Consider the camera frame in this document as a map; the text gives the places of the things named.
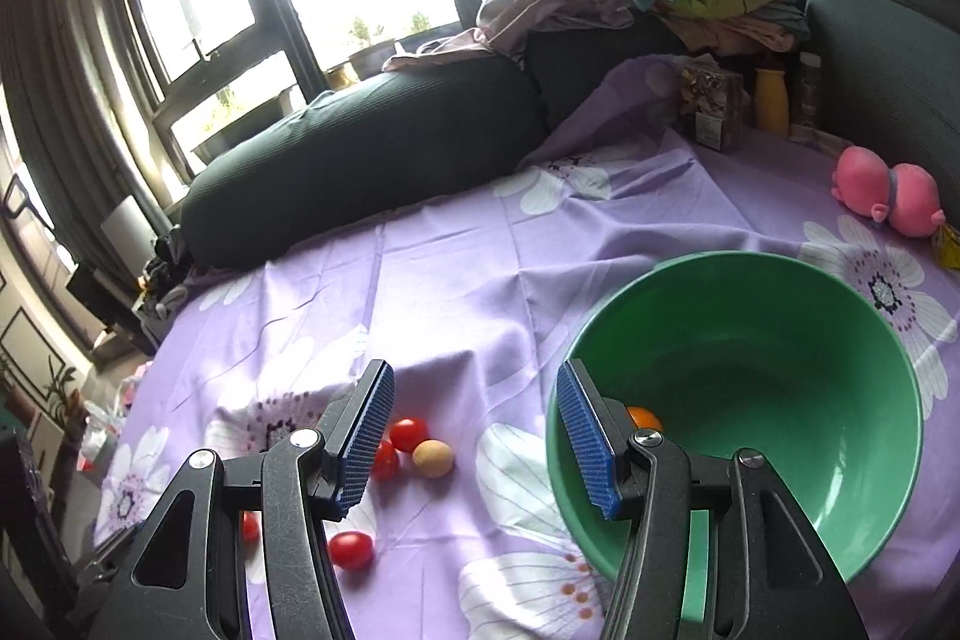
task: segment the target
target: pink plush toy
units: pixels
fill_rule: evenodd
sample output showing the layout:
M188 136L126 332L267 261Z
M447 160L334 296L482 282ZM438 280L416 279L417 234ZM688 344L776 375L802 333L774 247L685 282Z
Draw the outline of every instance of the pink plush toy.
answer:
M904 237L929 237L947 222L937 183L913 164L888 169L877 153L847 148L837 161L833 181L836 188L831 193L837 201L877 223L889 220Z

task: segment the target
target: curtain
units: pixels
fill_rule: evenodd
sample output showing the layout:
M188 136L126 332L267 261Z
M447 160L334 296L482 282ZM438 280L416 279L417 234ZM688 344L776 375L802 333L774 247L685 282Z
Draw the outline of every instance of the curtain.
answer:
M0 0L0 80L13 132L56 237L126 290L101 223L133 193L131 162L86 42L79 0Z

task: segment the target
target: purple bed sheet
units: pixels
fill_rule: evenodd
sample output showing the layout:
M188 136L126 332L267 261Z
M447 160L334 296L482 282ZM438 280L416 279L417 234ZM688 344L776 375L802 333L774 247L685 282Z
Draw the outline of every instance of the purple bed sheet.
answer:
M97 539L145 518L195 449L266 448L313 424L382 357L397 372L395 415L425 418L457 468L435 482L409 469L371 482L347 520L328 524L376 543L371 571L341 574L356 636L592 640L608 584L563 525L545 465L544 413L565 350L592 308L656 263L779 253L873 301L917 371L920 475L851 586L872 639L899 637L960 550L958 281L927 242L845 212L827 157L760 132L733 155L690 145L664 126L677 100L672 59L629 61L517 175L310 239L200 290L140 388ZM257 546L248 593L254 636L272 637Z

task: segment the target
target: metal screw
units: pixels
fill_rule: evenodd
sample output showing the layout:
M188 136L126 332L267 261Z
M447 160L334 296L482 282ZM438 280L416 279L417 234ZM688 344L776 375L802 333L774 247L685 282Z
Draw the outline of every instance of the metal screw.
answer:
M197 451L190 455L190 466L194 469L205 469L213 463L213 453L210 451Z
M740 463L745 467L750 467L751 469L757 469L757 467L762 467L767 462L767 459L764 458L763 453L760 451L755 451L753 448L744 448L740 451L740 455L737 457L740 459Z
M647 448L656 448L664 441L664 436L656 429L637 429L634 432L634 442Z
M290 444L295 448L309 448L320 439L316 429L297 429L290 435Z

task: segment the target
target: green plastic basin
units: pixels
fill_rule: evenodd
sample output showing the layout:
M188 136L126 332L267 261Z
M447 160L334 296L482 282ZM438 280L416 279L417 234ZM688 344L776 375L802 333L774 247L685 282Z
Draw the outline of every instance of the green plastic basin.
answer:
M685 450L766 453L847 581L904 511L923 438L913 368L870 303L813 266L737 252L664 263L597 311L569 357L605 396L651 410ZM615 579L629 522L589 503L555 399L546 447L563 519ZM688 621L704 612L706 515L691 525Z

